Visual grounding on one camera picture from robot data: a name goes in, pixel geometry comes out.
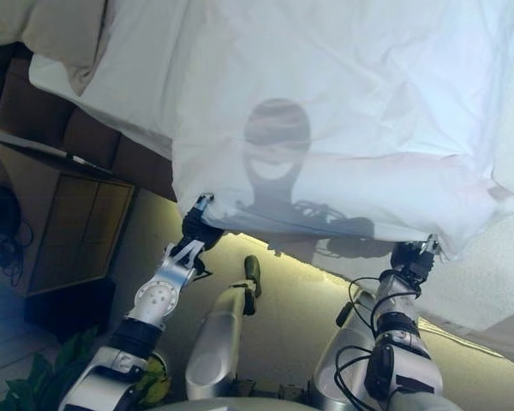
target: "wooden cabinet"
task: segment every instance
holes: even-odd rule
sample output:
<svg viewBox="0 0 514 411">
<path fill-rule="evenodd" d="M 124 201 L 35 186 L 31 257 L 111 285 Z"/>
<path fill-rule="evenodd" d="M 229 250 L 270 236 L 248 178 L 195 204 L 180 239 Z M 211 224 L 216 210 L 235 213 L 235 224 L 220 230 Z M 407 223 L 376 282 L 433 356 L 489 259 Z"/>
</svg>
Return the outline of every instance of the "wooden cabinet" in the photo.
<svg viewBox="0 0 514 411">
<path fill-rule="evenodd" d="M 33 230 L 15 291 L 35 295 L 106 275 L 133 186 L 65 158 L 4 144 L 0 185 L 13 191 Z M 26 231 L 21 226 L 19 236 Z M 10 284 L 1 267 L 0 280 Z"/>
</svg>

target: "white pillow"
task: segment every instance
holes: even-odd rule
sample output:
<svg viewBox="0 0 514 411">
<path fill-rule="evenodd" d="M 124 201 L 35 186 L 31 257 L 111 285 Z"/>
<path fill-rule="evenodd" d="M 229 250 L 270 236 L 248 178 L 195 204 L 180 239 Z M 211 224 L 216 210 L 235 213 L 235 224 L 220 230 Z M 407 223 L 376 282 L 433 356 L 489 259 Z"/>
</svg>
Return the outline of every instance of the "white pillow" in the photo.
<svg viewBox="0 0 514 411">
<path fill-rule="evenodd" d="M 184 213 L 264 235 L 439 236 L 455 258 L 514 212 L 492 178 L 514 0 L 218 0 L 180 81 Z"/>
</svg>

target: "black cable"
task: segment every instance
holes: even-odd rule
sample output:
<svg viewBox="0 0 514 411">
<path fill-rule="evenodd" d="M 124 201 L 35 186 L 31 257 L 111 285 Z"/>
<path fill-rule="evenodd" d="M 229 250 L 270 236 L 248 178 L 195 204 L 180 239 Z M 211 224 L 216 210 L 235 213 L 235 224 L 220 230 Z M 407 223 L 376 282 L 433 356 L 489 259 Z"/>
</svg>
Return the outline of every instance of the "black cable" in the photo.
<svg viewBox="0 0 514 411">
<path fill-rule="evenodd" d="M 379 281 L 379 279 L 377 277 L 359 277 L 356 280 L 351 281 L 350 285 L 349 285 L 349 300 L 350 300 L 350 303 L 352 304 L 354 312 L 356 313 L 358 318 L 362 321 L 363 324 L 365 324 L 369 328 L 369 330 L 373 331 L 373 328 L 372 328 L 371 324 L 369 324 L 369 322 L 367 322 L 363 318 L 363 316 L 360 314 L 360 312 L 356 308 L 356 304 L 354 303 L 354 299 L 352 298 L 352 292 L 351 292 L 352 284 L 358 283 L 359 281 L 362 281 L 362 280 L 377 280 L 377 281 Z"/>
<path fill-rule="evenodd" d="M 358 411 L 364 411 L 366 409 L 367 411 L 376 411 L 375 408 L 367 405 L 364 401 L 359 399 L 357 396 L 355 396 L 352 391 L 349 389 L 349 387 L 346 385 L 346 383 L 343 380 L 343 376 L 341 375 L 341 372 L 348 368 L 349 366 L 354 365 L 356 362 L 367 360 L 370 358 L 370 355 L 362 355 L 360 357 L 356 357 L 354 360 L 351 360 L 344 364 L 341 367 L 336 367 L 338 370 L 335 372 L 333 376 L 333 380 L 335 381 L 335 384 L 337 387 L 343 392 L 343 394 L 349 399 L 350 403 L 358 410 Z"/>
<path fill-rule="evenodd" d="M 371 354 L 371 352 L 372 352 L 370 349 L 360 347 L 357 345 L 345 345 L 344 347 L 340 348 L 335 355 L 335 374 L 333 375 L 333 380 L 335 381 L 336 386 L 349 399 L 350 403 L 354 406 L 354 408 L 356 408 L 357 411 L 364 411 L 364 409 L 366 409 L 367 411 L 376 411 L 375 408 L 370 407 L 364 401 L 360 400 L 358 397 L 356 397 L 352 393 L 350 388 L 344 382 L 343 376 L 341 375 L 341 372 L 343 370 L 345 370 L 349 366 L 354 365 L 358 361 L 369 359 L 371 357 L 371 355 L 362 355 L 360 357 L 356 357 L 355 359 L 350 360 L 346 364 L 340 366 L 339 364 L 340 364 L 341 355 L 347 349 L 359 349 L 368 354 Z"/>
<path fill-rule="evenodd" d="M 33 241 L 34 241 L 34 231 L 33 231 L 33 228 L 31 227 L 31 224 L 29 224 L 28 221 L 25 218 L 22 218 L 21 222 L 24 223 L 27 226 L 28 232 L 30 234 L 30 238 L 29 238 L 29 240 L 27 241 L 26 244 L 21 244 L 20 243 L 19 245 L 21 246 L 21 248 L 27 248 L 27 247 L 30 247 L 33 244 Z"/>
<path fill-rule="evenodd" d="M 375 303 L 374 309 L 371 310 L 371 331 L 373 332 L 375 338 L 377 337 L 377 330 L 375 329 L 374 318 L 375 318 L 375 313 L 377 312 L 377 309 L 380 307 L 380 305 L 383 302 L 388 301 L 394 297 L 403 297 L 405 295 L 418 295 L 418 294 L 415 291 L 406 291 L 404 293 L 394 293 L 394 294 L 390 294 L 390 295 L 387 295 L 386 297 L 381 298 L 380 300 L 378 300 Z"/>
</svg>

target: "cabinet door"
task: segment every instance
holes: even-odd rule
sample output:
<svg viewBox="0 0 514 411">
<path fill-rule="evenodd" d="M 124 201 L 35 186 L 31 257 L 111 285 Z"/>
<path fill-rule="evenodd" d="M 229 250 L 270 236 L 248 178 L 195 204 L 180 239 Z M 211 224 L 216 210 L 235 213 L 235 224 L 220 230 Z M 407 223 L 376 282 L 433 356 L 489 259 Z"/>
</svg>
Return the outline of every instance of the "cabinet door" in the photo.
<svg viewBox="0 0 514 411">
<path fill-rule="evenodd" d="M 98 187 L 93 180 L 61 176 L 33 272 L 31 293 L 77 281 L 75 262 Z"/>
<path fill-rule="evenodd" d="M 106 275 L 130 194 L 130 187 L 105 182 L 99 184 L 75 264 L 80 280 Z"/>
</svg>

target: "floor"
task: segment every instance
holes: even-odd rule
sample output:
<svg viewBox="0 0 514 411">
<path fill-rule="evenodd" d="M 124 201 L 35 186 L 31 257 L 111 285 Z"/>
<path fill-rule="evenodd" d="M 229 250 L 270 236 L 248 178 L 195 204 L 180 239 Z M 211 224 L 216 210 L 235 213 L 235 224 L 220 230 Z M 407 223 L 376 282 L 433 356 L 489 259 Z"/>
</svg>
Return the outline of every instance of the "floor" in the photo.
<svg viewBox="0 0 514 411">
<path fill-rule="evenodd" d="M 33 355 L 40 352 L 48 360 L 57 355 L 56 338 L 23 320 L 23 299 L 0 283 L 0 401 L 6 380 L 26 378 Z"/>
<path fill-rule="evenodd" d="M 152 275 L 163 248 L 180 237 L 175 205 L 141 190 L 118 245 L 111 275 L 117 282 L 111 323 L 131 308 L 133 295 Z M 171 398 L 183 393 L 183 367 L 201 319 L 229 283 L 242 277 L 246 255 L 260 259 L 263 295 L 257 314 L 244 320 L 241 378 L 303 386 L 321 350 L 336 330 L 334 319 L 346 300 L 347 284 L 287 257 L 245 235 L 227 235 L 204 260 L 215 274 L 182 295 L 158 349 L 166 354 L 173 377 Z M 483 348 L 441 335 L 424 324 L 422 332 L 444 378 L 445 396 L 466 411 L 514 410 L 514 364 Z M 0 286 L 0 399 L 7 379 L 26 376 L 32 355 L 57 353 L 53 336 L 22 320 L 22 300 Z"/>
</svg>

